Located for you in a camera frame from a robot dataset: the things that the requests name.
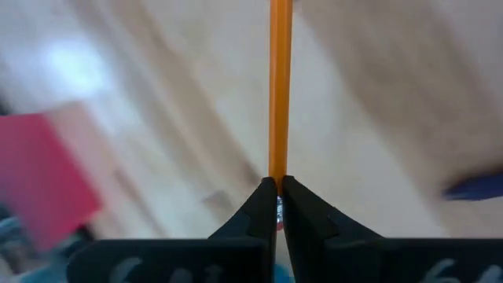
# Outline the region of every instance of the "wooden floor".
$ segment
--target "wooden floor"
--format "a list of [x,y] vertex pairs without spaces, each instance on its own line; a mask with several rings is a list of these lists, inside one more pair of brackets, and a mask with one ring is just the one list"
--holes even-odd
[[[500,199],[439,198],[503,161],[498,31],[463,3],[295,3],[289,172],[384,236],[503,236]],[[268,26],[268,1],[5,0],[0,91],[53,121],[100,237],[206,237],[266,174]]]

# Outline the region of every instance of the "red book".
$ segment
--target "red book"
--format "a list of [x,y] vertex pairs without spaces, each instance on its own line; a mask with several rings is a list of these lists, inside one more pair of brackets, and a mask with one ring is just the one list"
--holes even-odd
[[0,201],[42,250],[64,240],[100,207],[41,114],[0,116]]

